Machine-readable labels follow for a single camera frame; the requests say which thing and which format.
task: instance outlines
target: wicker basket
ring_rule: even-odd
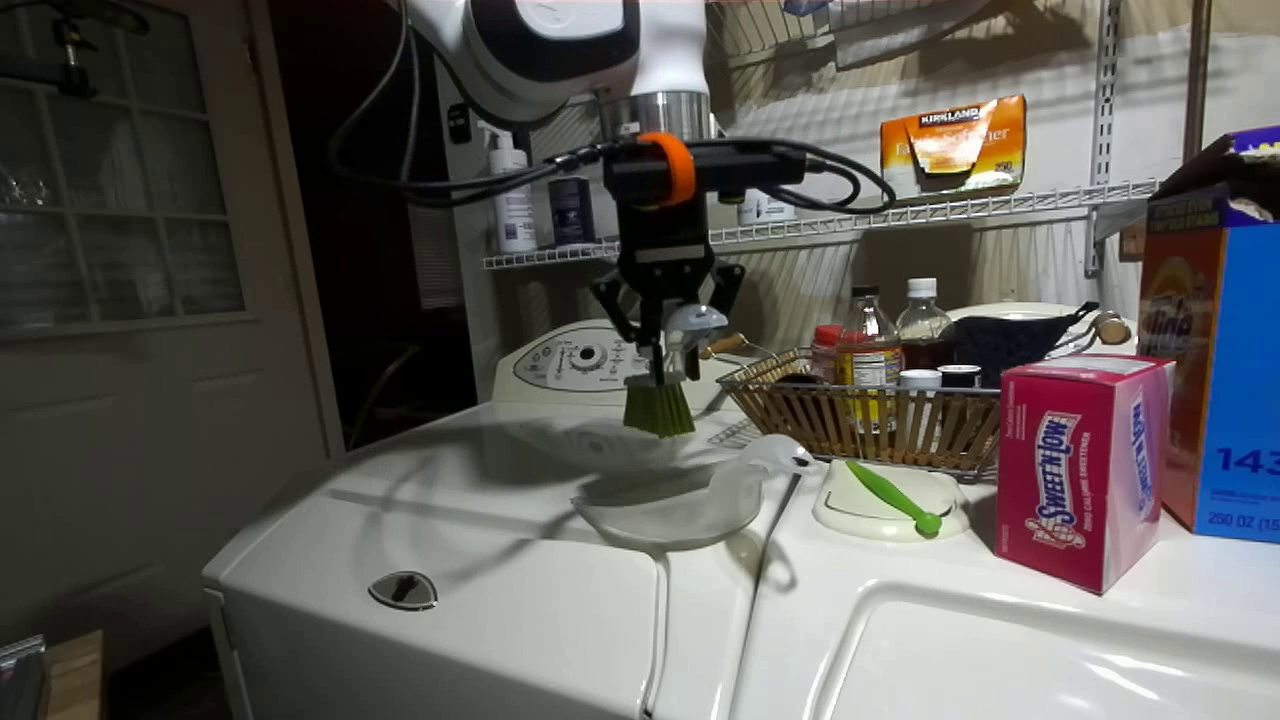
[[[941,469],[978,480],[999,431],[994,388],[870,393],[843,386],[796,386],[806,351],[756,360],[719,386],[760,431],[782,431],[806,453]]]

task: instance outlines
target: cardboard box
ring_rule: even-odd
[[[1154,539],[1169,386],[1169,364],[1133,356],[1004,372],[994,552],[1109,592]]]
[[[898,200],[994,192],[1023,181],[1029,99],[999,97],[880,123],[880,175]]]
[[[1280,545],[1280,130],[1236,134],[1148,209],[1140,351],[1177,360],[1164,507]]]

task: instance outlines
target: metal shelf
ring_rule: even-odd
[[[937,229],[937,223],[1029,223],[1029,219],[1092,219],[1100,209],[1144,205],[1154,183],[1100,183],[1100,190],[1062,190],[1036,196],[974,196],[974,200],[937,200],[903,205],[883,216],[817,216],[770,229],[712,229],[714,251],[766,251],[766,250],[819,250],[846,246],[867,229]],[[610,265],[615,241],[581,246],[581,250],[545,250],[527,257],[484,257],[487,274],[510,268],[555,268],[555,265]]]

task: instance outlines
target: pink box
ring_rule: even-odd
[[[994,552],[1109,592],[1154,539],[1173,372],[1062,356],[999,377]]]

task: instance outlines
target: window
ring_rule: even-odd
[[[65,54],[53,10],[0,10],[0,336],[242,316],[188,21],[129,10],[149,33],[75,21],[92,99],[11,80]]]

